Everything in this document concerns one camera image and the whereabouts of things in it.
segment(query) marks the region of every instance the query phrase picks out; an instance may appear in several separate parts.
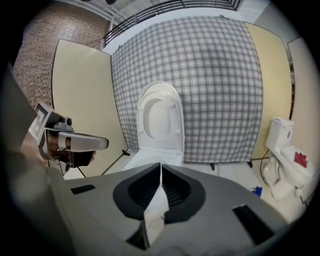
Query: toilet lid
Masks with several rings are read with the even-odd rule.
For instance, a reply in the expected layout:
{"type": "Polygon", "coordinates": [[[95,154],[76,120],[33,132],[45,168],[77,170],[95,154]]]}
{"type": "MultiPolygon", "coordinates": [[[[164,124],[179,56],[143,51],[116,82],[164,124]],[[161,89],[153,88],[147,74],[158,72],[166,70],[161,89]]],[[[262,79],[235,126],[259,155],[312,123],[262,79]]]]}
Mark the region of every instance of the toilet lid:
{"type": "Polygon", "coordinates": [[[183,151],[182,105],[178,98],[166,92],[147,90],[140,96],[137,109],[137,132],[140,149],[150,148],[162,152],[183,151]]]}
{"type": "Polygon", "coordinates": [[[301,164],[295,162],[296,152],[298,154],[302,153],[304,155],[304,153],[294,145],[283,148],[281,150],[281,155],[303,178],[311,179],[316,173],[315,167],[313,166],[311,160],[308,157],[306,157],[306,168],[303,167],[301,164]]]}

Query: plaid backdrop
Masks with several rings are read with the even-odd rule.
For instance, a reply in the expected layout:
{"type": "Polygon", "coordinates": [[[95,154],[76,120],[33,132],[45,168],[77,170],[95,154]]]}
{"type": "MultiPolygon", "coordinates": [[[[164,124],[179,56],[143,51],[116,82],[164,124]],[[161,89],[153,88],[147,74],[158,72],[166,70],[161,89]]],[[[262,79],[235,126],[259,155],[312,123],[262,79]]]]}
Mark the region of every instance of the plaid backdrop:
{"type": "Polygon", "coordinates": [[[139,94],[149,83],[163,80],[181,97],[185,161],[251,159],[263,86],[256,49],[242,21],[200,16],[154,24],[120,46],[111,64],[115,101],[130,149],[139,150],[139,94]]]}

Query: white floor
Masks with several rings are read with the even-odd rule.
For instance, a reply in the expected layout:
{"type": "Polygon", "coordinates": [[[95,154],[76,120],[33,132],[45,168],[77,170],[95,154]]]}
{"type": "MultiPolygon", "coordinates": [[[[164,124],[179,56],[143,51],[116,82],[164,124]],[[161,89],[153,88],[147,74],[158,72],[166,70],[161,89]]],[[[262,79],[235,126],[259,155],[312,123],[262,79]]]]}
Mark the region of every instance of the white floor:
{"type": "MultiPolygon", "coordinates": [[[[121,156],[105,173],[109,175],[112,173],[120,172],[127,165],[127,163],[135,156],[136,152],[133,150],[128,150],[130,156],[121,156]]],[[[220,163],[215,165],[215,170],[211,169],[209,163],[184,163],[184,167],[196,170],[209,175],[219,176],[225,179],[234,181],[249,191],[252,191],[255,187],[262,187],[261,199],[266,203],[271,205],[276,209],[288,222],[298,219],[306,210],[306,205],[302,203],[300,197],[295,197],[294,193],[288,195],[281,201],[276,201],[269,190],[269,188],[263,182],[260,175],[260,160],[252,161],[253,167],[250,168],[246,162],[239,163],[220,163]]],[[[77,168],[70,169],[64,176],[66,180],[68,179],[79,179],[84,176],[80,173],[77,168]]],[[[163,189],[157,190],[154,198],[152,199],[150,205],[160,205],[163,206],[162,211],[150,210],[149,214],[145,214],[146,229],[149,237],[150,244],[158,237],[164,228],[164,221],[161,218],[162,214],[166,212],[166,201],[163,201],[163,189]]]]}

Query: white toilet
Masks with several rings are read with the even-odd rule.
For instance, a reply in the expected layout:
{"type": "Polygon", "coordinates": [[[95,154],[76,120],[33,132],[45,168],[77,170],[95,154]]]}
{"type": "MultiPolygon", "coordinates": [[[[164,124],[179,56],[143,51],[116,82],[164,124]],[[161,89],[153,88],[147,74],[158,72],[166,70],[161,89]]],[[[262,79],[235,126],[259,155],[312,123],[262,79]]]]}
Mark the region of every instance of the white toilet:
{"type": "Polygon", "coordinates": [[[273,118],[265,144],[272,154],[262,171],[262,176],[269,185],[272,196],[278,201],[294,189],[295,195],[301,196],[301,188],[309,184],[317,173],[308,157],[305,159],[306,167],[295,162],[296,152],[298,154],[303,152],[290,145],[293,131],[293,121],[273,118]]]}
{"type": "Polygon", "coordinates": [[[148,84],[137,105],[139,151],[123,170],[150,163],[181,166],[185,152],[184,114],[177,90],[165,81],[148,84]]]}

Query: ceiling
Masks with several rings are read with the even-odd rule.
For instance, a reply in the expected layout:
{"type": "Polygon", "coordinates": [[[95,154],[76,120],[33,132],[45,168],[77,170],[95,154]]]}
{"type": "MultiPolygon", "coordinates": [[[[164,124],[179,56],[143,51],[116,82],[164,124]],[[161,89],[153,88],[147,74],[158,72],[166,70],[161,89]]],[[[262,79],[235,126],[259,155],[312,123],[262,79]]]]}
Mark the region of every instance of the ceiling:
{"type": "Polygon", "coordinates": [[[57,1],[83,7],[107,18],[108,20],[113,19],[114,24],[119,24],[126,18],[135,15],[148,7],[168,0],[117,0],[113,5],[108,5],[105,0],[91,0],[88,2],[82,2],[81,0],[57,1]]]}

